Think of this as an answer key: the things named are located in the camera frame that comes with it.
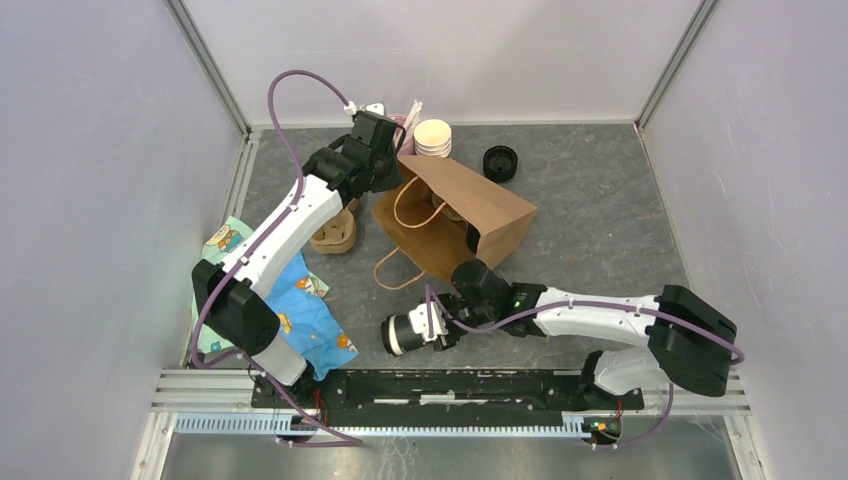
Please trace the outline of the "brown cardboard cup carriers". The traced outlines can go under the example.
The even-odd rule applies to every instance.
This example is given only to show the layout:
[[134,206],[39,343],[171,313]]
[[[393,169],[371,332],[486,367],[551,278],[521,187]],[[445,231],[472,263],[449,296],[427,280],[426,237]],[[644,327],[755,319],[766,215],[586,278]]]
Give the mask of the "brown cardboard cup carriers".
[[353,248],[357,238],[355,212],[360,201],[353,199],[309,239],[311,248],[323,255],[340,255]]

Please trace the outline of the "brown paper takeout bag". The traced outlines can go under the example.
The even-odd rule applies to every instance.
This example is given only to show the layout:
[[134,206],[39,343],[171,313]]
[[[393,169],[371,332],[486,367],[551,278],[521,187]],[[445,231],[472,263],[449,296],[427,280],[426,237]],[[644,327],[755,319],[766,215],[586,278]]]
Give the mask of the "brown paper takeout bag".
[[[402,184],[384,193],[372,213],[395,247],[373,269],[376,283],[398,291],[424,276],[448,283],[462,263],[493,269],[527,234],[538,208],[480,173],[447,157],[402,155]],[[398,285],[380,278],[393,255],[404,254],[419,272]]]

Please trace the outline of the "black paper coffee cup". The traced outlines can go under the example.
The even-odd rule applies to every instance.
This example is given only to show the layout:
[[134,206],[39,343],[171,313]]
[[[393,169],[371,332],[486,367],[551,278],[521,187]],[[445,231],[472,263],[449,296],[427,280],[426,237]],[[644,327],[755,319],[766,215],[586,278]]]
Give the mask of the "black paper coffee cup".
[[480,232],[471,223],[466,223],[465,242],[469,251],[472,254],[477,255],[480,242]]

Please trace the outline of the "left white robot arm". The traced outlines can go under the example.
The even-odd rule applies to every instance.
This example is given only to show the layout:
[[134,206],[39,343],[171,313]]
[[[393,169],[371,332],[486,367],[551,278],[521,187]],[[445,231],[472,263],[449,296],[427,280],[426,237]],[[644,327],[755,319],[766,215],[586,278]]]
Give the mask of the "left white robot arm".
[[310,155],[292,190],[243,245],[216,264],[202,259],[192,270],[195,328],[208,326],[232,345],[214,360],[244,355],[277,382],[276,394],[290,407],[312,399],[312,366],[282,337],[266,299],[320,227],[352,200],[401,183],[398,151],[406,128],[367,110],[352,120],[349,133]]

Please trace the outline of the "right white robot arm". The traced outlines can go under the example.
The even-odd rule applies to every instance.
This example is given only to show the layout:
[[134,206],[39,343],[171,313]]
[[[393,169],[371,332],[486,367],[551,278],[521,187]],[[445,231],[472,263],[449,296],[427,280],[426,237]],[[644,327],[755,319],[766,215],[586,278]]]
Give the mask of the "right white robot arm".
[[615,342],[620,351],[589,355],[577,382],[580,400],[602,408],[616,396],[671,384],[722,397],[730,370],[745,355],[735,323],[690,289],[667,284],[658,295],[606,297],[537,283],[509,283],[483,262],[457,267],[454,294],[425,296],[426,339],[447,330],[516,337],[577,336]]

